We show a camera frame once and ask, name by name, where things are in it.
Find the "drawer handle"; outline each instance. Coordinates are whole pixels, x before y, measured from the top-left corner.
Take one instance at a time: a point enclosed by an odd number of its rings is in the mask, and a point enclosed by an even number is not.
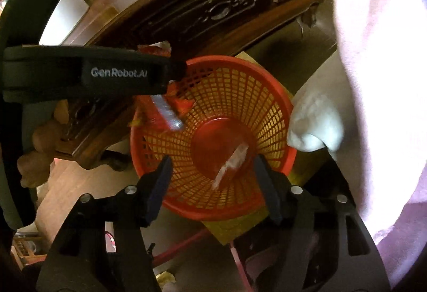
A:
[[[209,9],[209,13],[211,14],[211,19],[221,20],[225,18],[231,11],[230,5],[231,5],[231,0],[226,2],[221,2],[213,6],[211,9]],[[215,14],[215,10],[219,10],[218,8],[220,8],[221,6],[223,6],[223,9],[220,12]]]

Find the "red mesh basket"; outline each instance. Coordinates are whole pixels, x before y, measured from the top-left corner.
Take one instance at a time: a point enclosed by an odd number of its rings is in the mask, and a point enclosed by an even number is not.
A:
[[[264,154],[272,168],[289,174],[296,150],[286,145],[292,104],[282,85],[265,69],[228,56],[204,56],[187,62],[178,84],[180,98],[195,99],[186,128],[159,133],[131,129],[131,154],[139,176],[153,171],[164,155],[173,160],[173,176],[163,204],[183,217],[217,221],[249,214],[264,205],[252,168]],[[248,145],[244,164],[212,183],[234,150]]]

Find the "basket rim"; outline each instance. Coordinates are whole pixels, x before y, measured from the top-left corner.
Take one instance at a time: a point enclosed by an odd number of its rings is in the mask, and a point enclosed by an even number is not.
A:
[[[266,83],[263,83],[265,87],[268,88],[269,92],[274,94],[275,100],[279,103],[280,107],[285,108],[286,114],[283,117],[285,117],[285,124],[287,127],[289,127],[289,118],[292,112],[292,103],[288,97],[288,94],[285,92],[285,89],[281,83],[272,75],[270,74],[265,68],[263,68],[261,65],[251,63],[250,61],[246,61],[240,58],[232,57],[232,56],[225,56],[225,55],[208,55],[208,56],[201,56],[192,58],[187,61],[187,65],[202,65],[203,63],[206,64],[205,67],[211,67],[209,65],[210,63],[224,63],[224,67],[227,67],[227,63],[230,65],[230,63],[233,63],[235,65],[239,65],[241,67],[249,68],[251,71],[258,73]],[[137,137],[140,136],[141,130],[143,130],[143,127],[137,127],[133,126],[131,127],[130,132],[130,148],[131,148],[131,157],[132,162],[135,167],[135,171],[138,174],[138,177],[142,177],[143,174],[145,174],[147,171],[145,170],[144,164],[142,163],[141,159],[138,156],[137,151]],[[285,175],[289,175],[292,166],[295,161],[296,157],[296,150],[290,146],[287,147],[287,155],[285,157],[284,163],[282,168],[280,169],[280,172],[282,172]],[[177,206],[176,201],[170,202],[167,197],[163,199],[163,205],[168,208],[169,210],[178,213],[179,215],[190,218],[193,220],[198,221],[218,221],[218,220],[225,220],[239,217],[244,215],[243,212],[246,214],[249,214],[253,211],[257,211],[260,209],[263,205],[263,199],[257,202],[253,203],[243,203],[241,205],[234,205],[232,208],[224,208],[224,209],[214,209],[214,210],[208,210],[203,208],[194,208],[193,212],[189,212],[186,209],[182,209],[181,207]]]

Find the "wooden dresser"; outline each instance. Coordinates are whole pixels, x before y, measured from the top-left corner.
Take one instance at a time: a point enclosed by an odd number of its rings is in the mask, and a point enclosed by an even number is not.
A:
[[[172,55],[236,55],[298,16],[312,26],[323,0],[90,0],[90,9],[64,44],[136,49],[169,41]],[[127,156],[106,149],[129,134],[131,98],[70,100],[70,123],[58,158],[86,169],[122,170]]]

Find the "pink fabric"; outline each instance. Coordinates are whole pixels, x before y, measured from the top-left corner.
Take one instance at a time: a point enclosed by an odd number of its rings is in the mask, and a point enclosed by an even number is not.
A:
[[[392,288],[409,272],[427,244],[427,202],[422,201],[426,184],[427,166],[393,230],[377,245]]]
[[[347,181],[378,243],[411,196],[427,201],[423,187],[413,195],[427,161],[427,0],[334,0],[334,18],[361,151]]]

